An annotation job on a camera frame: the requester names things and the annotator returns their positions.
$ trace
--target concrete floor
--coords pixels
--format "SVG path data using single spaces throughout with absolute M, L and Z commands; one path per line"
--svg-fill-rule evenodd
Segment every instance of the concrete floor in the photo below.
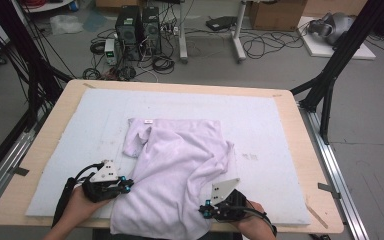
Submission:
M 42 14 L 49 16 L 73 14 L 59 9 Z M 90 40 L 97 33 L 114 27 L 115 21 L 99 12 L 86 9 L 74 13 L 87 30 L 70 35 L 49 36 L 48 39 L 72 72 L 81 76 L 90 67 Z M 206 18 L 188 20 L 188 26 L 205 29 Z M 284 48 L 258 60 L 247 59 L 237 64 L 229 36 L 222 34 L 191 34 L 187 38 L 189 63 L 181 64 L 176 49 L 175 70 L 157 75 L 161 83 L 237 86 L 253 88 L 292 89 L 317 76 L 329 59 L 310 57 L 305 47 Z M 383 42 L 376 42 L 384 48 Z M 369 238 L 384 239 L 384 50 L 366 42 L 376 60 L 352 60 L 340 75 L 334 91 L 329 139 L 335 151 L 354 203 Z M 256 45 L 253 51 L 261 51 Z M 53 65 L 65 71 L 51 54 Z M 151 74 L 142 74 L 137 81 L 155 82 Z M 305 94 L 296 96 L 301 100 Z M 0 143 L 27 109 L 18 79 L 10 64 L 0 65 Z M 0 239 L 39 239 L 48 228 L 2 227 Z M 90 229 L 76 229 L 69 239 L 91 239 Z M 351 239 L 347 230 L 331 235 L 331 239 Z M 279 239 L 311 239 L 305 234 L 279 234 Z

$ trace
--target wrinkled fabric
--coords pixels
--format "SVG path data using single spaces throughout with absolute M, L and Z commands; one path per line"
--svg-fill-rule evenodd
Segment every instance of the wrinkled fabric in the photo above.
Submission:
M 129 194 L 119 195 L 111 233 L 162 239 L 198 239 L 211 221 L 198 211 L 204 184 L 227 171 L 233 144 L 220 122 L 130 119 L 124 154 L 137 157 Z

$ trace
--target wooden table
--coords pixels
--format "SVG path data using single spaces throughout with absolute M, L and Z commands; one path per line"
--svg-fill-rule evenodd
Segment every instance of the wooden table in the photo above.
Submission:
M 276 102 L 290 153 L 294 161 L 311 224 L 304 227 L 279 226 L 279 232 L 340 233 L 344 227 L 330 192 L 318 189 L 326 183 L 320 163 L 292 94 L 287 90 L 216 86 L 176 85 L 72 80 L 62 93 L 20 167 L 30 170 L 27 176 L 14 175 L 0 198 L 0 225 L 50 226 L 50 217 L 27 217 L 25 212 L 36 191 L 43 169 L 58 145 L 61 134 L 88 88 L 138 91 L 200 93 L 253 97 L 270 97 Z M 83 227 L 109 228 L 108 219 L 91 219 Z M 235 231 L 230 224 L 215 223 L 213 231 Z

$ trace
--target metal stand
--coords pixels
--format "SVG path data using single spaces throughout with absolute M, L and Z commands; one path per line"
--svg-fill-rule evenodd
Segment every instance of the metal stand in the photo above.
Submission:
M 180 61 L 188 63 L 188 50 L 186 49 L 186 34 L 185 34 L 185 20 L 184 15 L 185 0 L 180 0 L 180 34 L 179 34 L 179 48 L 180 48 Z
M 329 144 L 328 126 L 335 81 L 383 13 L 383 0 L 369 0 L 323 71 L 316 78 L 291 90 L 292 94 L 296 95 L 311 88 L 306 98 L 300 101 L 300 106 L 309 112 L 315 112 L 319 102 L 324 99 L 320 135 L 325 144 Z
M 233 44 L 236 48 L 236 53 L 238 54 L 238 62 L 242 62 L 246 59 L 244 49 L 242 48 L 241 40 L 239 35 L 241 34 L 242 21 L 244 19 L 245 9 L 246 9 L 246 0 L 241 0 L 239 6 L 238 20 L 236 22 L 236 30 L 232 32 Z

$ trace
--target human arm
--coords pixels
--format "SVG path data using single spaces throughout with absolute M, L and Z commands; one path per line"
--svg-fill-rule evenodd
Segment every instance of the human arm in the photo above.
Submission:
M 77 225 L 89 219 L 96 210 L 108 202 L 110 200 L 93 203 L 86 198 L 82 187 L 75 188 L 61 219 L 43 240 L 65 239 Z
M 264 209 L 259 203 L 249 201 L 247 203 L 247 207 L 254 208 L 257 211 L 264 213 Z M 276 239 L 270 226 L 257 216 L 249 215 L 244 219 L 237 222 L 232 222 L 231 224 L 250 240 Z

